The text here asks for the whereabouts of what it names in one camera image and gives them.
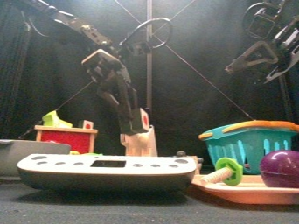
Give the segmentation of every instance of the white plastic tray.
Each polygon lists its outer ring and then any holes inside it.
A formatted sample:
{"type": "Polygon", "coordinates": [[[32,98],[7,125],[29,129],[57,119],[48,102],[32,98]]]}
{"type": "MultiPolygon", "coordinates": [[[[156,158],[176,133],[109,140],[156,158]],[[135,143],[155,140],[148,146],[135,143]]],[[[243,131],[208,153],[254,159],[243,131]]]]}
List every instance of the white plastic tray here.
{"type": "Polygon", "coordinates": [[[236,186],[224,183],[201,185],[204,175],[195,175],[192,186],[224,200],[243,204],[299,204],[299,188],[267,187],[260,175],[244,175],[236,186]]]}

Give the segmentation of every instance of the black table surface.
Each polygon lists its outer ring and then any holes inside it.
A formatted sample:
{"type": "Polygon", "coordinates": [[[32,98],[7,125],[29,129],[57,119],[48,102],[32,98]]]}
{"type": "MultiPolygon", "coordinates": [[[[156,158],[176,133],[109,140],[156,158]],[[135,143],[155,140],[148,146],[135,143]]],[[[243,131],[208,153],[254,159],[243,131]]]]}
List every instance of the black table surface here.
{"type": "Polygon", "coordinates": [[[0,223],[298,223],[299,205],[228,202],[192,187],[185,192],[89,193],[0,182],[0,223]]]}

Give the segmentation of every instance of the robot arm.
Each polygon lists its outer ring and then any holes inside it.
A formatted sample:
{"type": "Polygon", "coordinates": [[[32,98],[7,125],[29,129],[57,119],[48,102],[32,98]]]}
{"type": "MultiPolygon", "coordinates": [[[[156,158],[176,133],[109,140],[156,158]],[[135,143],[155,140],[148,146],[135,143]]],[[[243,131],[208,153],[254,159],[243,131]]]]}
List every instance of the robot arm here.
{"type": "Polygon", "coordinates": [[[92,25],[69,13],[57,10],[41,0],[12,0],[15,6],[32,14],[48,17],[61,28],[83,37],[96,50],[83,61],[92,80],[97,83],[97,95],[108,102],[119,117],[120,133],[133,135],[145,133],[149,126],[147,113],[137,107],[136,90],[131,86],[127,68],[120,62],[112,41],[99,33],[92,25]]]}
{"type": "MultiPolygon", "coordinates": [[[[260,31],[264,28],[268,30],[270,26],[263,27],[263,24],[260,23],[259,27],[255,25],[256,29],[251,28],[252,31],[260,31]]],[[[299,61],[299,16],[294,17],[291,23],[271,40],[267,40],[267,36],[262,37],[256,35],[255,37],[264,40],[259,40],[232,60],[226,71],[228,74],[234,74],[239,71],[252,69],[258,75],[256,82],[267,83],[284,74],[299,61]]]]}

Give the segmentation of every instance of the metal pole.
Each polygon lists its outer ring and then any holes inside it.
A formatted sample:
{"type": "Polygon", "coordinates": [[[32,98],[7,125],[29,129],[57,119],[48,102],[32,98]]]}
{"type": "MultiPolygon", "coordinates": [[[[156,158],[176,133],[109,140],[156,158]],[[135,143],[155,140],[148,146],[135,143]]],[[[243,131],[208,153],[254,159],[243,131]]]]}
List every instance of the metal pole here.
{"type": "MultiPolygon", "coordinates": [[[[147,20],[153,18],[153,2],[152,0],[147,0],[147,20]]],[[[147,26],[147,41],[152,38],[153,31],[152,25],[147,26]]],[[[153,55],[149,52],[147,54],[147,86],[145,86],[145,106],[152,110],[152,64],[153,64],[153,55]]]]}

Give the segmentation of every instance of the toy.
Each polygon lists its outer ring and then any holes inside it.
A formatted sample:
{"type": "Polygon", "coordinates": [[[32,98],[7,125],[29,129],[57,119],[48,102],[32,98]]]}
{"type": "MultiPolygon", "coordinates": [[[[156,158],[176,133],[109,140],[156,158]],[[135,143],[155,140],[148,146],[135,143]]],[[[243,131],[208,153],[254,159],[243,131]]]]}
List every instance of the toy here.
{"type": "Polygon", "coordinates": [[[235,204],[236,207],[240,206],[240,204],[299,204],[299,188],[267,187],[260,175],[244,175],[240,183],[235,186],[228,186],[222,183],[203,185],[201,177],[204,177],[204,175],[196,175],[193,177],[193,187],[189,188],[188,191],[193,193],[199,188],[205,193],[238,203],[235,204]]]}
{"type": "Polygon", "coordinates": [[[32,154],[17,168],[23,182],[36,189],[159,192],[184,190],[196,164],[191,157],[32,154]]]}
{"type": "Polygon", "coordinates": [[[175,155],[177,158],[184,158],[184,157],[192,157],[193,159],[193,162],[196,164],[196,170],[195,170],[195,175],[199,175],[200,174],[200,170],[201,170],[201,163],[203,163],[203,158],[201,157],[196,157],[196,156],[188,156],[185,154],[185,151],[184,150],[179,150],[176,151],[176,155],[175,155]]]}
{"type": "Polygon", "coordinates": [[[95,139],[99,131],[96,129],[55,128],[35,125],[36,141],[68,144],[71,150],[77,153],[93,152],[95,139]]]}
{"type": "Polygon", "coordinates": [[[0,140],[0,179],[19,179],[16,164],[33,153],[69,154],[65,143],[45,143],[27,140],[0,140]]]}
{"type": "Polygon", "coordinates": [[[44,115],[41,120],[44,126],[52,126],[55,128],[72,127],[72,124],[69,122],[65,122],[59,118],[56,110],[51,111],[47,115],[44,115]]]}
{"type": "Polygon", "coordinates": [[[85,130],[92,130],[93,129],[93,122],[81,120],[79,121],[79,128],[85,129],[85,130]]]}
{"type": "Polygon", "coordinates": [[[292,122],[255,120],[207,130],[199,139],[207,143],[213,164],[220,158],[235,158],[246,174],[259,174],[263,156],[271,151],[291,150],[298,127],[292,122]]]}
{"type": "Polygon", "coordinates": [[[219,159],[216,163],[216,171],[200,179],[200,183],[205,186],[208,183],[223,181],[228,186],[236,186],[242,180],[243,167],[236,160],[228,157],[219,159]]]}
{"type": "Polygon", "coordinates": [[[137,157],[156,157],[155,128],[145,133],[136,133],[129,136],[120,134],[120,143],[125,146],[125,155],[137,157]]]}
{"type": "Polygon", "coordinates": [[[276,150],[260,161],[260,174],[266,186],[299,187],[299,152],[276,150]]]}

